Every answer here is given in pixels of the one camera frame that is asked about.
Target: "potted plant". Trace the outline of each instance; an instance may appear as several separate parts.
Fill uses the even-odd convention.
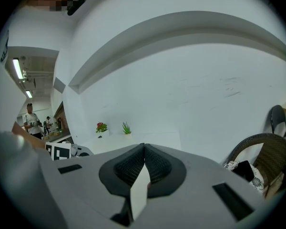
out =
[[[99,138],[108,137],[109,130],[107,128],[107,125],[104,124],[103,122],[99,122],[96,127],[96,133],[99,133],[99,136],[98,136]]]
[[[126,123],[123,122],[123,132],[125,133],[125,136],[126,137],[131,137],[132,136],[132,132],[130,131],[130,127],[129,125]]]

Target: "small plant pot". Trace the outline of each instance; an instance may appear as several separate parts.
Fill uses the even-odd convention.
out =
[[[109,137],[109,130],[104,131],[104,132],[99,132],[99,133],[97,133],[97,137],[98,137],[98,138],[106,138],[106,137]]]
[[[130,134],[124,134],[125,138],[126,139],[131,139],[133,137],[133,134],[130,133]]]

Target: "person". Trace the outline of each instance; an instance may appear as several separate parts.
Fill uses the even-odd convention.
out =
[[[41,123],[33,111],[32,104],[27,105],[27,113],[22,117],[24,128],[34,137],[41,139]]]
[[[50,129],[51,125],[52,125],[52,124],[50,123],[50,117],[47,116],[46,129],[47,129],[47,131],[48,131],[48,134],[50,134],[50,133],[49,133],[49,129]]]
[[[46,123],[46,121],[43,122],[43,132],[47,135],[47,123]]]

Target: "black slot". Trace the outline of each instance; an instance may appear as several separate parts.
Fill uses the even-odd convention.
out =
[[[238,221],[253,212],[253,209],[251,209],[226,183],[215,185],[213,188]]]
[[[61,174],[64,174],[64,173],[68,173],[68,172],[71,172],[71,171],[74,171],[74,170],[78,170],[80,168],[81,168],[80,165],[72,165],[72,166],[67,166],[67,167],[63,167],[63,168],[58,168],[58,171]]]

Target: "black chair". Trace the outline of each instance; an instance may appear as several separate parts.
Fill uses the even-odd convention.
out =
[[[276,105],[271,109],[270,121],[271,121],[272,133],[275,132],[275,128],[278,124],[285,122],[285,126],[286,126],[285,112],[281,105]]]

